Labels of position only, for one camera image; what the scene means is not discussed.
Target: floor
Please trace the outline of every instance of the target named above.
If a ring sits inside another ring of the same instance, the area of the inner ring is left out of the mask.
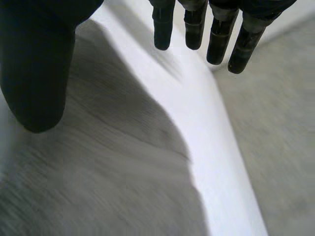
[[[314,38],[312,18],[257,48],[242,74],[215,72],[270,236],[315,232]]]

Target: white surface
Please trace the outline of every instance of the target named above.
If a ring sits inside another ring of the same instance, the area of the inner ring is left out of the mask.
[[[180,3],[176,3],[176,8],[174,12],[174,24],[179,28],[180,32],[185,35],[185,24],[184,24],[184,8]],[[298,24],[299,22],[307,19],[309,16],[315,14],[315,0],[298,0],[292,7],[288,8],[283,14],[275,20],[264,32],[259,45],[261,43],[267,42],[277,35],[281,35],[284,31],[287,31],[290,27]],[[205,31],[203,34],[202,45],[198,50],[198,53],[206,61],[207,49],[209,44],[210,29],[212,25],[213,14],[210,6],[208,6],[206,14]],[[230,55],[233,51],[238,32],[242,25],[242,12],[239,13],[238,18],[235,22],[233,34],[231,35],[229,46],[227,47],[225,57],[223,59],[223,64],[227,63]],[[218,68],[217,65],[208,64],[211,69]]]
[[[139,18],[153,31],[149,2],[127,2],[141,12]],[[119,1],[108,4],[119,5]],[[185,47],[183,36],[174,29],[168,52],[173,57],[172,66],[181,72],[177,80],[139,47],[109,8],[101,7],[92,18],[106,26],[131,71],[180,128],[190,148],[192,172],[212,236],[266,236],[226,111],[206,64]]]

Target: gray carpet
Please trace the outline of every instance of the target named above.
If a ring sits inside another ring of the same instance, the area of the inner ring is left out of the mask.
[[[270,236],[315,232],[314,39],[315,18],[215,73]]]

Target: glove finger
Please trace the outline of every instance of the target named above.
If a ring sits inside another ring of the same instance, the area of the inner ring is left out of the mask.
[[[230,72],[243,72],[266,27],[271,23],[272,20],[260,20],[243,13],[243,23],[228,62]]]
[[[185,11],[186,46],[192,50],[197,50],[201,46],[207,6],[207,1],[204,1],[198,9]]]
[[[207,61],[219,65],[228,46],[239,9],[235,0],[209,0],[213,12],[213,22],[207,51]]]
[[[63,115],[74,32],[22,1],[0,1],[0,28],[3,95],[27,130],[46,131]]]
[[[153,6],[154,45],[164,51],[171,42],[175,0],[151,0],[150,3]]]

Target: hand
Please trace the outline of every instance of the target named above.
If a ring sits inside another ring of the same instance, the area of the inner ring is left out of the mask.
[[[155,46],[166,50],[171,41],[175,0],[149,0],[153,8]],[[186,45],[199,49],[204,30],[208,0],[178,0],[185,8]],[[220,64],[223,60],[239,9],[243,24],[229,60],[228,69],[241,73],[266,27],[296,0],[209,0],[214,15],[207,61]]]

